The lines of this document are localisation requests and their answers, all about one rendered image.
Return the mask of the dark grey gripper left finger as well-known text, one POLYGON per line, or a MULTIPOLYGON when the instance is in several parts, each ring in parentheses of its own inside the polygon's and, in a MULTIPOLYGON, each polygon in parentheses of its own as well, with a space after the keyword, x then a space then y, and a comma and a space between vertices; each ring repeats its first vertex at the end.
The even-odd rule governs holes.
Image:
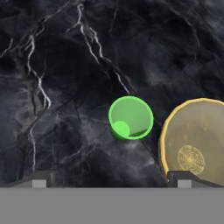
POLYGON ((52 171, 35 171, 21 180, 3 184, 3 188, 49 188, 55 187, 55 177, 52 171))

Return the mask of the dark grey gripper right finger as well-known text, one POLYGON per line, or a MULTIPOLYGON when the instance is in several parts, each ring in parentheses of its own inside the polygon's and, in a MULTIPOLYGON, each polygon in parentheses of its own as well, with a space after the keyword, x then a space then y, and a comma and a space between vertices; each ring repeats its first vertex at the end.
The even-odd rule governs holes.
POLYGON ((216 187, 222 188, 222 185, 217 185, 213 182, 209 182, 198 178, 190 171, 168 171, 168 186, 176 188, 205 188, 216 187))

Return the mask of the yellow bowl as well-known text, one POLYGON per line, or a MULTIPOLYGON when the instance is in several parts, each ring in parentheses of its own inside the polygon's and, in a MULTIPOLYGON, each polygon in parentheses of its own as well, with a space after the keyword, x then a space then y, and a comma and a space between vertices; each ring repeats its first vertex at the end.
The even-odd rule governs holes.
POLYGON ((164 121, 159 162, 165 175, 190 172, 224 186, 224 102, 198 98, 178 105, 164 121))

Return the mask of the green cup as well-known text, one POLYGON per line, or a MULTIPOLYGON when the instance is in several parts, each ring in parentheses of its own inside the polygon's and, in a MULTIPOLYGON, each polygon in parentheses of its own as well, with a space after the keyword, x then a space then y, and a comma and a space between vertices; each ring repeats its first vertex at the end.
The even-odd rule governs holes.
POLYGON ((150 106, 135 96, 123 96, 115 100, 108 111, 111 134, 122 140, 138 140, 152 130, 154 115, 150 106))

